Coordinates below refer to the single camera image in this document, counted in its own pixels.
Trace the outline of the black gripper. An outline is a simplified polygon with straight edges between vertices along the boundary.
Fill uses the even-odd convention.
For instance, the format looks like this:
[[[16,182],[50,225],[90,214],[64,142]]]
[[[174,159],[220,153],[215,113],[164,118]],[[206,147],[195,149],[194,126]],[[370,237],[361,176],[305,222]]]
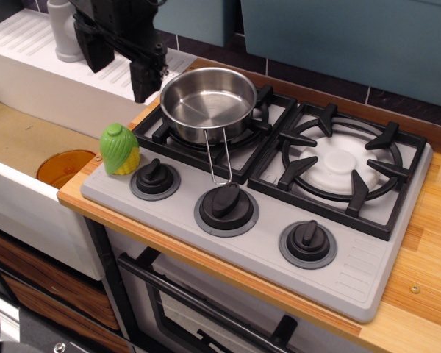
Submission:
[[[164,1],[72,1],[74,29],[84,59],[93,73],[106,68],[119,53],[128,59],[136,103],[144,103],[162,86],[168,67],[167,47],[154,28]]]

